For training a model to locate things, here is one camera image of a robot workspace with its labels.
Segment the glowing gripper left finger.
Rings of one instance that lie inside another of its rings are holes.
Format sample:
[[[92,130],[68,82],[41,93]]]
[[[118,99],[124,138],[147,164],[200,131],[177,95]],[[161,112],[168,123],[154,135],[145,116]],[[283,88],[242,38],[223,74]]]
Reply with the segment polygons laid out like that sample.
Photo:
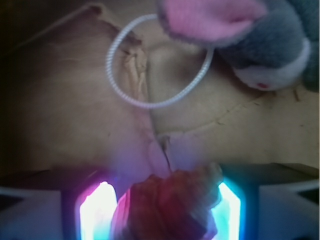
[[[2,240],[109,237],[117,205],[109,172],[16,172],[0,178]]]

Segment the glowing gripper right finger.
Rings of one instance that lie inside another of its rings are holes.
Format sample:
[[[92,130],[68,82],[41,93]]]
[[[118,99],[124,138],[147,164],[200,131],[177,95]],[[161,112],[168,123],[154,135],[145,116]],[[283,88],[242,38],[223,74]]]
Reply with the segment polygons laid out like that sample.
[[[318,240],[319,180],[219,185],[222,201],[211,210],[215,240]]]

